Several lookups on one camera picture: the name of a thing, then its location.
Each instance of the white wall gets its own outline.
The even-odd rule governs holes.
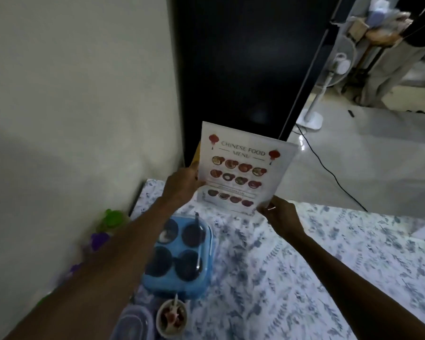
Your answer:
[[[181,162],[166,0],[0,0],[0,338]]]

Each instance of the red lantern illustration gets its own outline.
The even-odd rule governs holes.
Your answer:
[[[280,157],[280,153],[277,150],[272,150],[269,152],[269,156],[271,157],[271,162],[269,163],[269,165],[271,165],[272,161]]]
[[[216,135],[216,134],[214,134],[214,135],[211,135],[211,136],[209,137],[209,140],[211,141],[211,144],[213,145],[213,146],[212,146],[212,148],[211,148],[211,150],[212,150],[212,149],[214,149],[214,145],[215,145],[217,142],[219,142],[219,137],[217,137],[217,135]]]

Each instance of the black door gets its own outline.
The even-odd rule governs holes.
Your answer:
[[[185,162],[203,120],[286,140],[288,116],[297,117],[328,56],[313,64],[339,0],[171,3]]]

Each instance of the fan base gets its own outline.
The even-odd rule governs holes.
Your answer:
[[[304,119],[304,116],[307,113],[307,111],[308,111],[307,108],[302,109],[298,119],[296,120],[296,124],[299,126],[304,126],[305,128],[309,128],[312,130],[321,129],[321,126],[323,125],[323,116],[319,114],[318,112],[313,111],[311,114],[310,120],[306,121]]]

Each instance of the hand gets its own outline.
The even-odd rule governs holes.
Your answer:
[[[269,206],[258,208],[258,211],[267,218],[276,233],[287,241],[306,234],[294,204],[278,196],[273,196]]]
[[[180,168],[168,177],[161,199],[173,206],[175,211],[178,210],[192,199],[198,188],[205,184],[204,181],[199,181],[197,176],[198,161],[193,162],[188,168]]]

